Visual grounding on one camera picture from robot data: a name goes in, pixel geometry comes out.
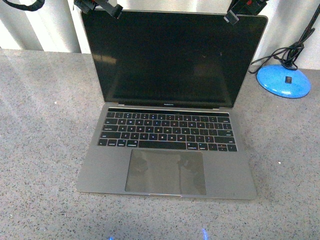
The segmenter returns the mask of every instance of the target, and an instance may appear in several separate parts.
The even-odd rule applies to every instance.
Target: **trackpad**
[[[201,152],[133,149],[126,192],[206,195]]]

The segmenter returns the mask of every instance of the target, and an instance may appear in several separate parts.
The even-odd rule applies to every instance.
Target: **black strap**
[[[34,11],[39,10],[45,4],[45,0],[36,0],[33,4],[31,4],[29,6],[22,5],[22,4],[15,4],[15,3],[9,2],[7,0],[2,0],[2,1],[4,1],[6,4],[8,4],[9,6],[15,8],[15,9],[20,9],[23,11],[30,11],[30,12],[34,12]]]

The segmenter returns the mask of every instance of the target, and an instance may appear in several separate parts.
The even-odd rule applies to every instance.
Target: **laptop keyboard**
[[[236,152],[228,113],[109,108],[98,146]]]

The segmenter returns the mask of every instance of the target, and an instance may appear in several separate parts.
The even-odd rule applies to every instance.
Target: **laptop lid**
[[[267,18],[104,10],[82,14],[105,102],[231,108]]]

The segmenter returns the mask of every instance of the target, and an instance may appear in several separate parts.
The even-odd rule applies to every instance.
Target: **small black label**
[[[285,76],[285,83],[286,84],[292,84],[292,77],[291,76]]]

